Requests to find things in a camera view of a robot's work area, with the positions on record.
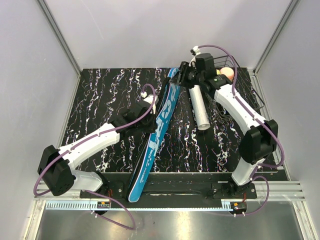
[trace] blue ski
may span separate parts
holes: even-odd
[[[172,68],[168,77],[173,77],[178,72],[178,68]],[[168,129],[170,119],[174,113],[176,103],[179,97],[180,87],[170,83],[169,91],[166,95],[166,100],[163,104],[161,111],[156,117],[157,129],[155,133],[149,135],[146,151],[142,161],[141,167],[137,169],[137,177],[134,182],[131,182],[130,191],[128,194],[128,201],[131,203],[137,202],[146,184],[151,167],[154,163],[158,148],[164,139],[165,133]]]

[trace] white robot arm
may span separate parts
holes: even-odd
[[[107,130],[112,130],[138,119],[144,114],[155,98],[152,111],[138,123],[123,128],[122,130],[110,131],[108,134],[101,134]],[[123,111],[122,114],[111,119],[110,123],[105,123],[99,129],[87,136],[56,149],[54,146],[48,146],[44,149],[41,161],[38,167],[39,175],[48,166],[48,164],[57,156],[65,154],[44,174],[43,180],[54,196],[60,196],[68,190],[90,190],[97,191],[108,181],[99,172],[85,172],[76,170],[76,168],[90,156],[96,154],[102,149],[118,143],[121,137],[130,135],[131,131],[142,131],[153,133],[157,124],[156,104],[158,97],[149,95],[145,99],[133,104],[130,109]]]
[[[199,85],[201,90],[221,104],[240,126],[244,135],[239,145],[241,158],[232,173],[233,182],[230,182],[229,186],[231,192],[241,191],[251,182],[258,166],[277,147],[276,141],[261,123],[275,136],[278,135],[278,124],[274,120],[267,121],[253,110],[236,90],[233,92],[232,81],[224,74],[217,75],[211,54],[194,52],[194,55],[192,64],[185,61],[181,63],[179,74],[172,79],[172,83],[189,89]]]

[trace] black and white marble surface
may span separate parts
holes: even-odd
[[[68,145],[93,132],[108,122],[112,115],[117,115],[120,110],[139,101],[144,84],[152,84],[159,93],[169,70],[170,68],[84,69],[62,144]],[[252,107],[257,107],[248,71],[242,68],[238,74],[238,91]],[[240,159],[238,146],[243,134],[233,119],[221,121],[217,117],[217,109],[208,105],[211,128],[199,132],[189,93],[181,88],[152,171],[234,171]],[[78,169],[87,172],[131,172],[141,151],[143,136],[142,133],[136,133],[122,139],[84,161]],[[275,161],[271,156],[266,162]]]

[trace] metal floor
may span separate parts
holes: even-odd
[[[248,211],[257,202],[248,203]],[[131,225],[124,211],[107,212],[108,216]],[[269,202],[259,213],[247,216],[217,216],[210,212],[133,212],[135,231],[125,230],[88,211],[45,210],[38,240],[300,240],[300,227],[289,202]]]

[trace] gray wall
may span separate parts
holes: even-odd
[[[320,1],[303,0],[258,73],[291,177],[320,232]]]
[[[0,1],[0,239],[19,239],[77,76],[35,0]]]
[[[253,68],[290,0],[46,2],[82,68],[177,67],[203,44]]]

